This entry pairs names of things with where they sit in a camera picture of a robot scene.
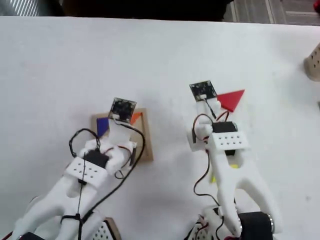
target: red-black wire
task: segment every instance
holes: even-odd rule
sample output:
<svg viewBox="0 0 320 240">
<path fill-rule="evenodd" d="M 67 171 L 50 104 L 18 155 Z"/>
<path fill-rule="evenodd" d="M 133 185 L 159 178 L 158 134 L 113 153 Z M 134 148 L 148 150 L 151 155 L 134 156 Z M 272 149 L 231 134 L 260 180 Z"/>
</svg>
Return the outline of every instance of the red-black wire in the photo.
<svg viewBox="0 0 320 240">
<path fill-rule="evenodd" d="M 13 232 L 8 233 L 4 238 L 2 238 L 1 240 L 7 240 L 8 238 L 11 237 Z"/>
<path fill-rule="evenodd" d="M 220 204 L 218 203 L 218 201 L 215 199 L 215 197 L 214 196 L 212 196 L 212 195 L 210 195 L 210 194 L 207 194 L 207 193 L 197 193 L 196 192 L 196 187 L 197 187 L 197 185 L 208 175 L 208 173 L 209 173 L 209 168 L 210 168 L 210 156 L 209 156 L 209 152 L 206 150 L 206 153 L 207 153 L 207 155 L 208 155 L 208 166 L 207 166 L 207 168 L 206 168 L 206 171 L 205 171 L 205 173 L 202 175 L 202 177 L 200 177 L 196 182 L 195 182 L 195 184 L 194 184 L 194 186 L 193 186 L 193 192 L 194 192 L 194 194 L 195 195 L 197 195 L 197 196 L 208 196 L 208 197 L 211 197 L 214 201 L 215 201 L 215 203 L 218 205 L 218 206 L 220 206 Z"/>
</svg>

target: white tabletop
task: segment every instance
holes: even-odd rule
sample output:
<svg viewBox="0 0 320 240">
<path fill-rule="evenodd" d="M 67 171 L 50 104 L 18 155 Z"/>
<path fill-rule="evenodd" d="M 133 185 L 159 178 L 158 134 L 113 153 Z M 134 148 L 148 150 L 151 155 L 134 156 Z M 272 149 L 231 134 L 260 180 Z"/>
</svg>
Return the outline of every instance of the white tabletop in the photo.
<svg viewBox="0 0 320 240">
<path fill-rule="evenodd" d="M 193 195 L 207 158 L 186 137 L 196 115 L 189 84 L 211 80 L 218 93 L 245 89 L 230 119 L 246 132 L 281 209 L 277 238 L 312 239 L 320 83 L 302 62 L 319 41 L 317 26 L 0 17 L 0 235 L 60 178 L 72 134 L 120 97 L 147 108 L 154 162 L 137 167 L 103 204 L 105 214 L 124 240 L 183 239 L 212 204 Z M 115 184 L 110 177 L 105 190 Z M 200 188 L 217 190 L 208 181 Z"/>
</svg>

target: white 3d-printed part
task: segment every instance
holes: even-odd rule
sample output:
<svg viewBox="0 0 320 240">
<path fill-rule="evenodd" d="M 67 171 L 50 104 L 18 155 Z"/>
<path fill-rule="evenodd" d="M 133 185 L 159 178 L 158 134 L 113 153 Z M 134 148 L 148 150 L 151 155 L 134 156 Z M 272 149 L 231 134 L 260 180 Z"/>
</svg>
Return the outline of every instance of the white 3d-printed part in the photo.
<svg viewBox="0 0 320 240">
<path fill-rule="evenodd" d="M 107 179 L 106 169 L 99 167 L 80 157 L 76 157 L 65 170 L 65 173 L 82 179 L 88 184 L 98 189 Z"/>
<path fill-rule="evenodd" d="M 213 133 L 214 145 L 217 150 L 237 150 L 249 148 L 246 135 L 242 131 Z"/>
<path fill-rule="evenodd" d="M 212 133 L 206 149 L 209 152 L 212 170 L 218 187 L 219 212 L 229 231 L 240 237 L 242 226 L 234 204 L 235 190 L 243 189 L 257 203 L 263 213 L 271 215 L 274 233 L 282 231 L 282 218 L 279 208 L 267 184 L 262 179 L 254 163 L 247 138 L 243 132 Z M 229 166 L 225 150 L 236 150 L 235 160 L 238 169 Z"/>
</svg>

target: red wire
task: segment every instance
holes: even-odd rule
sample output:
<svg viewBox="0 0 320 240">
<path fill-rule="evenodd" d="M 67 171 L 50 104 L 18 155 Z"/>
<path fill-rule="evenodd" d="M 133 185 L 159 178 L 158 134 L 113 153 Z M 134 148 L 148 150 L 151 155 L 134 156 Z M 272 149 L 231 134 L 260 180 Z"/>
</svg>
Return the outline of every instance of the red wire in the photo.
<svg viewBox="0 0 320 240">
<path fill-rule="evenodd" d="M 226 114 L 226 117 L 225 117 L 225 119 L 224 119 L 224 121 L 226 122 L 227 120 L 228 120 L 228 117 L 229 117 L 229 114 L 230 114 L 230 112 L 227 110 L 227 111 L 224 111 L 223 113 L 221 113 L 216 119 L 215 119 L 215 121 L 217 122 L 217 121 L 219 121 L 219 119 L 223 116 L 223 115 L 225 115 Z"/>
<path fill-rule="evenodd" d="M 8 238 L 10 238 L 12 235 L 12 232 L 10 232 L 7 236 L 5 236 L 4 238 L 2 238 L 2 240 L 7 240 Z"/>
<path fill-rule="evenodd" d="M 196 137 L 197 139 L 199 139 L 200 141 L 203 141 L 205 138 L 204 138 L 204 139 L 200 139 L 200 138 L 196 135 L 196 132 L 195 132 L 196 122 L 197 122 L 197 120 L 198 120 L 198 118 L 199 118 L 200 116 L 206 116 L 207 118 L 209 118 L 209 120 L 211 121 L 211 123 L 214 123 L 214 122 L 212 121 L 212 119 L 211 119 L 207 114 L 204 114 L 204 113 L 201 113 L 201 114 L 199 114 L 198 116 L 195 117 L 195 119 L 194 119 L 194 121 L 193 121 L 193 125 L 192 125 L 192 131 L 194 132 L 194 135 L 195 135 L 195 137 Z"/>
</svg>

